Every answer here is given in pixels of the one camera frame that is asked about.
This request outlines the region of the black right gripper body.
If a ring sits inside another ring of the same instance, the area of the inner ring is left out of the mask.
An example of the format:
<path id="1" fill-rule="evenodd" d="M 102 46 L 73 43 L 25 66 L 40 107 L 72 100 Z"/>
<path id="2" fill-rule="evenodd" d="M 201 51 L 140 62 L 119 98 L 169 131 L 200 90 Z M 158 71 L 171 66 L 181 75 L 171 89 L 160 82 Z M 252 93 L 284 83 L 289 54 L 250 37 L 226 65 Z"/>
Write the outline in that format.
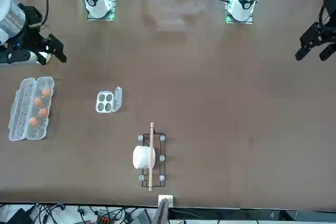
<path id="1" fill-rule="evenodd" d="M 12 50 L 49 51 L 49 40 L 40 34 L 42 14 L 33 6 L 18 4 L 25 14 L 25 22 L 21 31 L 9 39 L 8 46 Z"/>

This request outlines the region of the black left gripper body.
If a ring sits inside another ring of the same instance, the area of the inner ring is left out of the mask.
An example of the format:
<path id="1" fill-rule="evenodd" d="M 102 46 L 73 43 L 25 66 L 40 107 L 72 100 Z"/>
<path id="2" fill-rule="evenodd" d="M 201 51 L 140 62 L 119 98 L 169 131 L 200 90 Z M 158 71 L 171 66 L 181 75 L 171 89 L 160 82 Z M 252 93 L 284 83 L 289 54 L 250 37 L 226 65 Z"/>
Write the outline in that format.
<path id="1" fill-rule="evenodd" d="M 321 21 L 321 31 L 328 42 L 335 42 L 335 0 L 323 0 L 321 16 L 323 16 L 324 10 L 327 11 L 329 21 L 327 23 Z"/>

